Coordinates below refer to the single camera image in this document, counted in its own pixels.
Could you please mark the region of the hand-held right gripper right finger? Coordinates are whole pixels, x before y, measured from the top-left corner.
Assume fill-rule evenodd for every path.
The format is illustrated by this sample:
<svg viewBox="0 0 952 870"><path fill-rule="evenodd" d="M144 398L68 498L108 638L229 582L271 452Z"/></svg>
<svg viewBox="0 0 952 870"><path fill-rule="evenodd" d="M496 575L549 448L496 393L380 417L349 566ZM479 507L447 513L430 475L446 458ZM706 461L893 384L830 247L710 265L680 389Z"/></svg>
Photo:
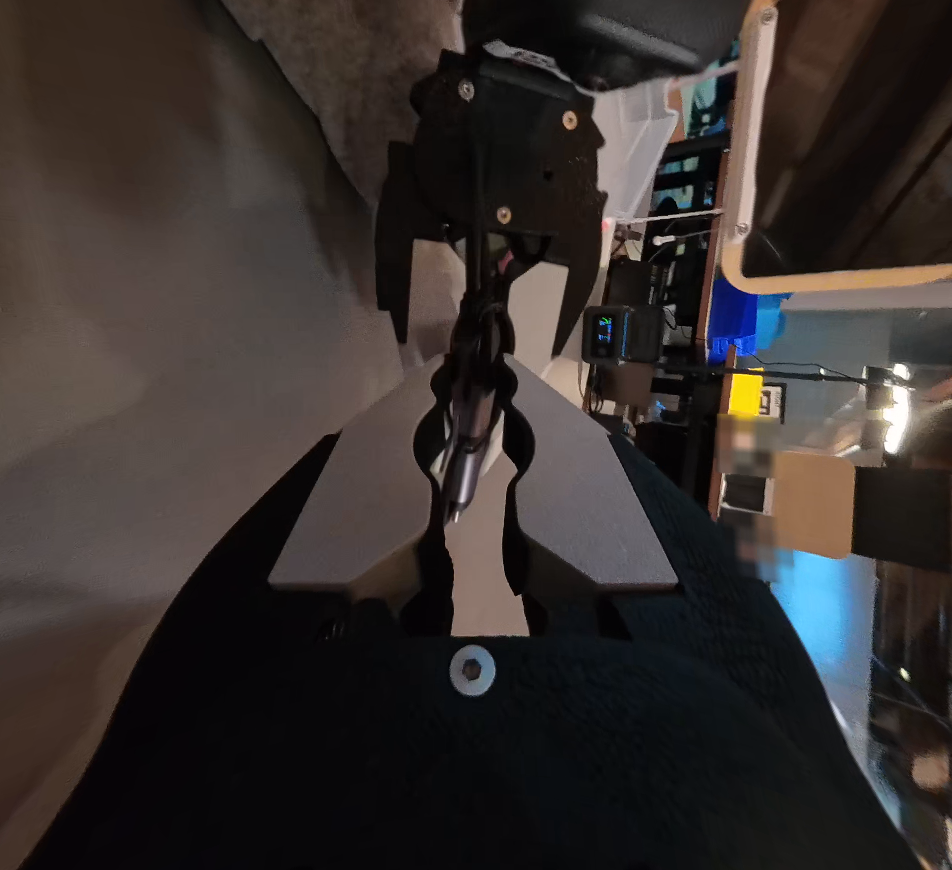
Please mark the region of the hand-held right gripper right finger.
<svg viewBox="0 0 952 870"><path fill-rule="evenodd" d="M613 636L618 601L679 591L606 430L506 355L503 566L531 636Z"/></svg>

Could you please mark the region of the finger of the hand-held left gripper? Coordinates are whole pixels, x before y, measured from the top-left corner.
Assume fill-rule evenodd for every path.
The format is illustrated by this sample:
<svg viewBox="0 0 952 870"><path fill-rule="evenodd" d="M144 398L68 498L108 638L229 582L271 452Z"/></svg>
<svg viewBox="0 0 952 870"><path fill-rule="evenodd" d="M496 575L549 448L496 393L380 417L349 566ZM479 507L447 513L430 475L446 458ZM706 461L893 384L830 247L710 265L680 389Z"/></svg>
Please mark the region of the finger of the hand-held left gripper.
<svg viewBox="0 0 952 870"><path fill-rule="evenodd" d="M465 290L465 263L450 245L413 243L405 366L422 366L448 352Z"/></svg>
<svg viewBox="0 0 952 870"><path fill-rule="evenodd" d="M540 262L509 287L508 314L515 337L514 358L543 376L553 355L565 294L565 267Z"/></svg>

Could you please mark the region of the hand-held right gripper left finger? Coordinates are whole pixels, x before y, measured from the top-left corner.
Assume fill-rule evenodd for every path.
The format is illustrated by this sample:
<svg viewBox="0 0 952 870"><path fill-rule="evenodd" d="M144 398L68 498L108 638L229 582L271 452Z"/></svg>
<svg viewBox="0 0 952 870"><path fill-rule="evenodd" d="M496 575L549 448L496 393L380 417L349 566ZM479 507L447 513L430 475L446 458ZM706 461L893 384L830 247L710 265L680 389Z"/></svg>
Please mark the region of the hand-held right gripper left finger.
<svg viewBox="0 0 952 870"><path fill-rule="evenodd" d="M449 633L446 362L438 355L411 370L341 430L269 574L272 589L381 601L411 634Z"/></svg>

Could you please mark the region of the black power station with display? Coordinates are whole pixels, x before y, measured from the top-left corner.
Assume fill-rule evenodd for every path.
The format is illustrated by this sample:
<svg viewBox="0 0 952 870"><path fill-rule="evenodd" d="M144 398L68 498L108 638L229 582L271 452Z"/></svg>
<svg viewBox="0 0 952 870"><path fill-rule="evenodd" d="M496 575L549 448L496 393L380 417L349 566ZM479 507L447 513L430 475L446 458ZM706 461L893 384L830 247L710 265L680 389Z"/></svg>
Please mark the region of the black power station with display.
<svg viewBox="0 0 952 870"><path fill-rule="evenodd" d="M660 305L589 306L583 316L581 360L599 367L656 364L666 327Z"/></svg>

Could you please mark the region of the cardboard box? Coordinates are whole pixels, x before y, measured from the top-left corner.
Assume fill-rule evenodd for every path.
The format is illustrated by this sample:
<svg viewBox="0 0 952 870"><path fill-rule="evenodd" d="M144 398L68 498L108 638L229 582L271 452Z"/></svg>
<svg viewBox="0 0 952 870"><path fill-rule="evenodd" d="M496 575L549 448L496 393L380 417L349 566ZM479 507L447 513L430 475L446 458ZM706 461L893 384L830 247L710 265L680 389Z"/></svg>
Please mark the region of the cardboard box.
<svg viewBox="0 0 952 870"><path fill-rule="evenodd" d="M621 364L601 372L603 411L622 417L631 424L639 422L653 403L651 383L655 368L650 364Z"/></svg>

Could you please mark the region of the clear plastic bin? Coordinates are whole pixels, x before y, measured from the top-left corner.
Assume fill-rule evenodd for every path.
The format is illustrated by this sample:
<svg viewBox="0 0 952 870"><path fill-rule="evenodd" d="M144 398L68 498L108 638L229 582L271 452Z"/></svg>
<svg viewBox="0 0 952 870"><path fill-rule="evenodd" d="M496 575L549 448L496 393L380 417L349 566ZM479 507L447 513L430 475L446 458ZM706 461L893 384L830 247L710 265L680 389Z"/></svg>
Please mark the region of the clear plastic bin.
<svg viewBox="0 0 952 870"><path fill-rule="evenodd" d="M634 221L677 125L668 106L669 78L603 93L593 120L603 138L598 151L598 187L606 195L603 214Z"/></svg>

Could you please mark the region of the yellow plastic bin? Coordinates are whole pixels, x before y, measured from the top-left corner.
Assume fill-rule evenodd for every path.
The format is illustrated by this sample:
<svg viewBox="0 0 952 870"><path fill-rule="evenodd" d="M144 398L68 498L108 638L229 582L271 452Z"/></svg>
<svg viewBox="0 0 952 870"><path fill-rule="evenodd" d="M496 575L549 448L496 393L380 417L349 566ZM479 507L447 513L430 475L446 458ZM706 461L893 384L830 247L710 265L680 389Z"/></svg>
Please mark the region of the yellow plastic bin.
<svg viewBox="0 0 952 870"><path fill-rule="evenodd" d="M756 418L761 416L765 374L761 370L734 373L729 376L726 413L729 416Z"/></svg>

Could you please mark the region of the blue bin stack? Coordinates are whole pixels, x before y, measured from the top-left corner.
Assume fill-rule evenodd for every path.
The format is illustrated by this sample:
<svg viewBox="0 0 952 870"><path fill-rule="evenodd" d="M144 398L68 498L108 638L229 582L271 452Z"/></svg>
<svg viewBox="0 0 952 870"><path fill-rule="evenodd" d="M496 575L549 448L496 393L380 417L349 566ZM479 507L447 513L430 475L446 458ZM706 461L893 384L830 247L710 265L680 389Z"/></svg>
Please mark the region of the blue bin stack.
<svg viewBox="0 0 952 870"><path fill-rule="evenodd" d="M736 288L726 279L715 281L707 328L708 364L723 364L730 348L741 357L767 350L762 344L767 336L758 332L762 298Z"/></svg>

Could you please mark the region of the long wooden table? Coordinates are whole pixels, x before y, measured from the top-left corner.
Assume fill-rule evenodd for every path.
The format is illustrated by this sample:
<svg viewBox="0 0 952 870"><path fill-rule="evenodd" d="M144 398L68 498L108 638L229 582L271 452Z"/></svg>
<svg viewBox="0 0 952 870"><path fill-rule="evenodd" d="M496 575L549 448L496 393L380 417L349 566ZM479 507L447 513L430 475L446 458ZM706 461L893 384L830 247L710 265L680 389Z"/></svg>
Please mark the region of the long wooden table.
<svg viewBox="0 0 952 870"><path fill-rule="evenodd" d="M706 268L702 283L702 292L700 298L700 308L699 308L699 321L697 325L696 332L696 343L703 350L705 359L708 358L709 353L709 339L708 339L708 330L710 322L710 314L712 310L712 292L715 282L720 277L720 251L724 241L724 224L722 221L722 210L724 210L725 205L725 190L727 186L727 175L729 169L730 161L730 151L733 140L733 127L735 122L735 109L737 105L737 100L732 101L729 104L729 108L726 114L726 124L725 124L725 136L726 142L723 144L721 153L720 153L720 162L718 169L718 180L716 188L716 196L713 208L717 209L718 212L714 213L711 221L709 242L708 242L708 257L706 261ZM728 349L728 354L726 357L726 365L728 367L735 367L737 361L736 350L734 348ZM720 415L726 415L729 407L730 393L731 393L731 378L730 377L715 377L715 379L720 379L720 394L718 395L719 400L715 408L714 422L715 428L717 426L717 421L720 418ZM717 521L720 514L720 495L722 488L722 475L720 474L717 467L717 455L715 450L715 457L712 461L711 473L708 483L708 498L707 498L707 509L708 513L714 521Z"/></svg>

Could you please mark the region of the blue bag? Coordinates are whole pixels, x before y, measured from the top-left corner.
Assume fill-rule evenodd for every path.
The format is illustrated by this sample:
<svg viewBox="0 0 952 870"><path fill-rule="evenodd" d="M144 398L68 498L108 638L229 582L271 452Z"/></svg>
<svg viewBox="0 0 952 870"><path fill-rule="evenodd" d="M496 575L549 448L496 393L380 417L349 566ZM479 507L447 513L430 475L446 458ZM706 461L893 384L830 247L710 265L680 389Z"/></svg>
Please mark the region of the blue bag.
<svg viewBox="0 0 952 870"><path fill-rule="evenodd" d="M790 294L758 295L756 310L755 354L768 351L785 330L783 303Z"/></svg>

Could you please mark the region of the wooden framed board stand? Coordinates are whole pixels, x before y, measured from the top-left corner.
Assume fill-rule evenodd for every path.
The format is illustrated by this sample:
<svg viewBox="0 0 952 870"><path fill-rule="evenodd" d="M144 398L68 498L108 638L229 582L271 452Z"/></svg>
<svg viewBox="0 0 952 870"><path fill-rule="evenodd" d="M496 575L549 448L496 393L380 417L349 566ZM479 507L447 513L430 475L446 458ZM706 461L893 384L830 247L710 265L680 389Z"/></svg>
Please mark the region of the wooden framed board stand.
<svg viewBox="0 0 952 870"><path fill-rule="evenodd" d="M950 1L753 0L737 58L669 84L684 99L712 78L733 82L720 273L737 288L950 281ZM718 170L724 130L668 154L711 155ZM713 205L628 227L665 256L709 242Z"/></svg>

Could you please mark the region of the studio lamp on stand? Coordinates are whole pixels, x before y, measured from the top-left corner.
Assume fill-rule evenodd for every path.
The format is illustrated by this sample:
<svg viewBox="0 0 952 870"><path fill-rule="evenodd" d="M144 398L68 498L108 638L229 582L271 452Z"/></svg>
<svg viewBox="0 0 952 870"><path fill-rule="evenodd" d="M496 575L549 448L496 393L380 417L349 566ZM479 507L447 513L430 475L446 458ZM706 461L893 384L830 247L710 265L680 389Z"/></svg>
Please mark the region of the studio lamp on stand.
<svg viewBox="0 0 952 870"><path fill-rule="evenodd" d="M755 356L740 359L735 367L684 358L665 358L655 366L659 378L674 381L677 391L694 399L712 397L711 405L700 407L712 416L720 394L720 379L715 377L761 370L765 381L785 382L784 424L760 416L720 418L772 424L778 429L780 447L821 454L897 454L916 400L916 388L903 365L867 365L846 372L818 363L777 363Z"/></svg>

